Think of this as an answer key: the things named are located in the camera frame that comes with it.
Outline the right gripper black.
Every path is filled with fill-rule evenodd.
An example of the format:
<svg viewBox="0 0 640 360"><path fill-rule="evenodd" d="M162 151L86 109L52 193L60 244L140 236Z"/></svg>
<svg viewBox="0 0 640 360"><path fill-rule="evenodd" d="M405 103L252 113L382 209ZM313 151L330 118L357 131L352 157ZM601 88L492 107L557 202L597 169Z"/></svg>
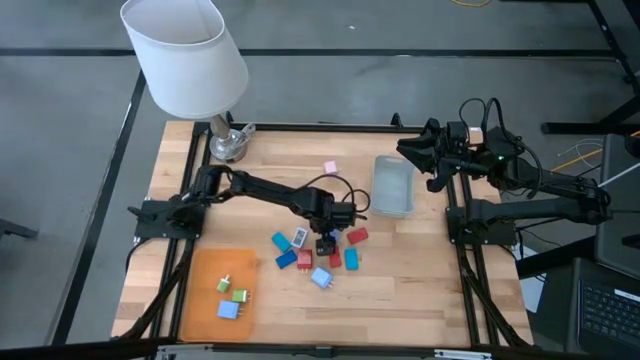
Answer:
<svg viewBox="0 0 640 360"><path fill-rule="evenodd" d="M414 137L399 139L397 151L411 162L421 173L432 173L433 178L427 181L427 190L437 193L442 191L452 177L449 167L465 173L487 173L485 160L487 146L484 140L471 142L471 131L468 130L468 143L464 147L451 146L446 135L448 122L433 120L433 132ZM439 165L449 167L436 168Z"/></svg>

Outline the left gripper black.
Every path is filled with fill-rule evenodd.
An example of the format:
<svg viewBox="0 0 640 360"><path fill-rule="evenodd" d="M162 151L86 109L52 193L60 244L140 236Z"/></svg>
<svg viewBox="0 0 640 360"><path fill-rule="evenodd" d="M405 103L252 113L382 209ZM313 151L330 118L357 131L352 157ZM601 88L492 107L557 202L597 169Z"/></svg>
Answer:
<svg viewBox="0 0 640 360"><path fill-rule="evenodd" d="M335 243L335 230L343 230L345 228L340 208L335 204L330 204L314 211L310 218L310 228L320 236L319 241ZM317 256L331 256L335 251L336 246L332 244L319 244L316 246Z"/></svg>

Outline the pale grey plastic bin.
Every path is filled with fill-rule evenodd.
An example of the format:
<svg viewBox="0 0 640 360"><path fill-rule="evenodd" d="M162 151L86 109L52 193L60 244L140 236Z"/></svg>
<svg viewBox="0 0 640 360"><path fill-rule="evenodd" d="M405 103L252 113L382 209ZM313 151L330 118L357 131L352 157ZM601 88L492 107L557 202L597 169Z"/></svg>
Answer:
<svg viewBox="0 0 640 360"><path fill-rule="evenodd" d="M405 218L413 212L414 166L404 158L379 155L374 160L371 211Z"/></svg>

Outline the orange plastic tray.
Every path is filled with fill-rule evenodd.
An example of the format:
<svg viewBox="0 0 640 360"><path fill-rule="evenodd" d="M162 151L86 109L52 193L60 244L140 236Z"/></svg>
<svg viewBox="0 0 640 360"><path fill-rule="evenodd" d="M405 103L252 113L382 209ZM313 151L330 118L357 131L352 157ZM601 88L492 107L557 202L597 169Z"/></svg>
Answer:
<svg viewBox="0 0 640 360"><path fill-rule="evenodd" d="M184 342L245 342L253 330L253 296L257 285L256 253L251 249L199 249L195 252L179 339ZM225 293L216 290L219 280L231 276ZM217 316L221 300L231 300L234 289L248 289L251 298L242 303L237 320Z"/></svg>

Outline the grey computer monitor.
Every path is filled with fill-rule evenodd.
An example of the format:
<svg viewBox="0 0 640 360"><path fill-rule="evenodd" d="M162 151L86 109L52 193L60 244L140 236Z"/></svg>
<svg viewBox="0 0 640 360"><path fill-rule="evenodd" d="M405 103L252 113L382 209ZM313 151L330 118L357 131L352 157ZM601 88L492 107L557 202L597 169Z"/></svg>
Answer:
<svg viewBox="0 0 640 360"><path fill-rule="evenodd" d="M597 226L596 260L611 269L640 279L640 248L623 244L628 236L640 235L640 159L631 155L621 135L607 135L601 166L601 181L638 167L604 186L611 196L610 220Z"/></svg>

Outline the laptop keyboard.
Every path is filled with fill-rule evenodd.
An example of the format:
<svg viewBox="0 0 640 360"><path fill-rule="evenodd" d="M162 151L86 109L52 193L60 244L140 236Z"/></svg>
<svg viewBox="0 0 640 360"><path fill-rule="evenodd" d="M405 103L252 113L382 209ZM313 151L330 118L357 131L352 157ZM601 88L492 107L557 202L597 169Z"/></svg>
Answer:
<svg viewBox="0 0 640 360"><path fill-rule="evenodd" d="M565 349L604 360L640 360L640 280L588 259L571 266Z"/></svg>

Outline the white shade table lamp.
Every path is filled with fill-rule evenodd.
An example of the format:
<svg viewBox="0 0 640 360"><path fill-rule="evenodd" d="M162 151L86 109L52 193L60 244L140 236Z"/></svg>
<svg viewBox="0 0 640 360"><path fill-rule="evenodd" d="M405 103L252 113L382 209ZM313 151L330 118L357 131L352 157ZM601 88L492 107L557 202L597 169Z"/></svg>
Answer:
<svg viewBox="0 0 640 360"><path fill-rule="evenodd" d="M249 71L213 0L127 0L120 17L156 105L208 120L212 156L241 160L255 127L233 130L226 115L247 90Z"/></svg>

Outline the black and silver crossbar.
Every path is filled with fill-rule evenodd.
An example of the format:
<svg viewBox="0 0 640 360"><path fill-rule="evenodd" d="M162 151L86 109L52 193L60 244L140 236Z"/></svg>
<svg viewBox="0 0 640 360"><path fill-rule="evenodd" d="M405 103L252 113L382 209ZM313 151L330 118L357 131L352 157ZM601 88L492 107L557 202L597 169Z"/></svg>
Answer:
<svg viewBox="0 0 640 360"><path fill-rule="evenodd" d="M344 345L280 345L245 343L174 343L169 338L117 339L104 342L49 345L0 350L0 360L130 360L161 354L174 354L190 350L204 352L305 355L315 358L337 356L398 356L428 358L440 355L469 354L483 360L640 360L636 355L591 355L544 350L539 347L506 347L475 345L467 348L447 347L393 347Z"/></svg>

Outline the black furniture foot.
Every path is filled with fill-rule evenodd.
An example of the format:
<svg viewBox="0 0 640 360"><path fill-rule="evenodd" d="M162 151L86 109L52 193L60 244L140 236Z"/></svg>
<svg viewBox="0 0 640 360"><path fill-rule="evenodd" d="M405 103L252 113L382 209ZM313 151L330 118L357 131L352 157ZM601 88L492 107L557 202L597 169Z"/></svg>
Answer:
<svg viewBox="0 0 640 360"><path fill-rule="evenodd" d="M0 239L5 235L33 239L38 235L38 231L0 218Z"/></svg>

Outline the black aluminium table frame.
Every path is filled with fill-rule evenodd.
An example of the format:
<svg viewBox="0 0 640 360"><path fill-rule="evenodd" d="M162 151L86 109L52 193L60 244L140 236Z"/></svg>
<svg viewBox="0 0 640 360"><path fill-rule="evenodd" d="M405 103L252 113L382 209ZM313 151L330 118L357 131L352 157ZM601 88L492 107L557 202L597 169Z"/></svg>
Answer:
<svg viewBox="0 0 640 360"><path fill-rule="evenodd" d="M148 196L166 200L179 192L185 173L213 158L205 155L208 122L169 121L159 146ZM357 187L372 183L378 155L400 156L399 138L419 135L418 127L329 124L257 124L246 156L230 165L288 186L320 175L322 163L335 160L339 174ZM424 176L414 173L415 209L397 219L367 213L358 221L369 238L355 244L359 270L329 269L333 287L321 289L294 265L280 270L271 236L293 236L307 223L277 205L236 197L206 213L199 249L251 249L256 253L257 285L253 330L245 344L344 345L393 347L471 346L461 277L454 244L448 240L446 191L430 193ZM149 306L164 279L165 258L179 262L169 240L147 241L131 257L112 336L128 331ZM491 298L520 338L533 344L514 259L498 246L483 246Z"/></svg>

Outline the black desk frame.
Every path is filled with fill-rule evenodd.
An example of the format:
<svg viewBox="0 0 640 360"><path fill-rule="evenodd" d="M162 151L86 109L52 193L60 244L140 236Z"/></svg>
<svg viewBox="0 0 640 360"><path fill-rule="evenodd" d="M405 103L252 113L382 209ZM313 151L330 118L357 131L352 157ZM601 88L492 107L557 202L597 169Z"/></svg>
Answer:
<svg viewBox="0 0 640 360"><path fill-rule="evenodd" d="M640 122L628 123L630 118L640 114L640 80L632 71L627 56L596 0L584 2L589 6L614 59L623 69L623 81L631 86L634 96L597 122L544 122L541 124L541 131L549 135L621 135L640 131Z"/></svg>

